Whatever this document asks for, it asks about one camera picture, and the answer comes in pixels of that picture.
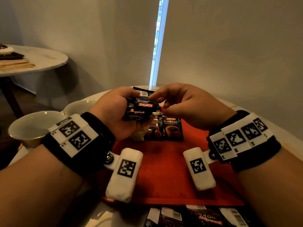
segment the beige wall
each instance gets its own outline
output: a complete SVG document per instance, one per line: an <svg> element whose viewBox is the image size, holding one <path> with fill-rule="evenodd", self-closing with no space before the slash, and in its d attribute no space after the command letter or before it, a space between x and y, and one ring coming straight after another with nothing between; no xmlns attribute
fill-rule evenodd
<svg viewBox="0 0 303 227"><path fill-rule="evenodd" d="M303 139L303 0L169 0L158 85L183 82Z"/></svg>
<svg viewBox="0 0 303 227"><path fill-rule="evenodd" d="M56 72L17 77L40 102L62 108L149 83L158 6L159 0L0 0L0 42L68 55Z"/></svg>

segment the floor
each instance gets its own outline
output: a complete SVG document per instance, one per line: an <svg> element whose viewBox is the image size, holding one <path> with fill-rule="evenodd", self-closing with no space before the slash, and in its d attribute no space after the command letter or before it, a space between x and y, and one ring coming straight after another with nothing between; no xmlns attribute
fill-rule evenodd
<svg viewBox="0 0 303 227"><path fill-rule="evenodd" d="M53 108L36 103L36 96L25 91L24 89L11 85L13 93L23 111L23 113L30 114L37 111L55 110ZM0 169L5 168L13 159L18 151L20 143L12 139L7 130L12 122L17 118L14 116L9 104L4 95L0 91Z"/></svg>

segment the wooden table leg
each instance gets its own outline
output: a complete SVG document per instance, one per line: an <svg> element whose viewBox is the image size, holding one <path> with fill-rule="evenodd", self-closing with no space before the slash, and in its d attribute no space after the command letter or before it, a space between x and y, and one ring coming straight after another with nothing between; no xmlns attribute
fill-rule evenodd
<svg viewBox="0 0 303 227"><path fill-rule="evenodd" d="M0 77L0 89L5 96L7 102L9 103L11 109L13 110L15 116L20 118L24 116L10 86L10 78L9 77Z"/></svg>

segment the white bowl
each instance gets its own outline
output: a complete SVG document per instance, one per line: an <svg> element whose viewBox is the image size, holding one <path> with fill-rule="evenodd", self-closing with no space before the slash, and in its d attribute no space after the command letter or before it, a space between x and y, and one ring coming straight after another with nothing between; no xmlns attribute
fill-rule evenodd
<svg viewBox="0 0 303 227"><path fill-rule="evenodd" d="M80 100L73 103L70 103L67 105L63 113L69 117L73 114L82 114L86 111L89 111L89 109L96 103L96 100Z"/></svg>
<svg viewBox="0 0 303 227"><path fill-rule="evenodd" d="M49 132L48 128L65 118L66 116L58 111L39 111L28 114L9 126L9 135L20 140L27 147L36 147Z"/></svg>

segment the beige napkin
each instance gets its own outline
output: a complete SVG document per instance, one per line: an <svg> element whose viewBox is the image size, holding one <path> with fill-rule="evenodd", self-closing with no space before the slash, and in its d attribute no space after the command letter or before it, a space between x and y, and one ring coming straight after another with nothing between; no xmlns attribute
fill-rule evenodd
<svg viewBox="0 0 303 227"><path fill-rule="evenodd" d="M33 68L35 64L30 63L29 60L12 60L12 61L0 61L0 70L11 70L19 68Z"/></svg>

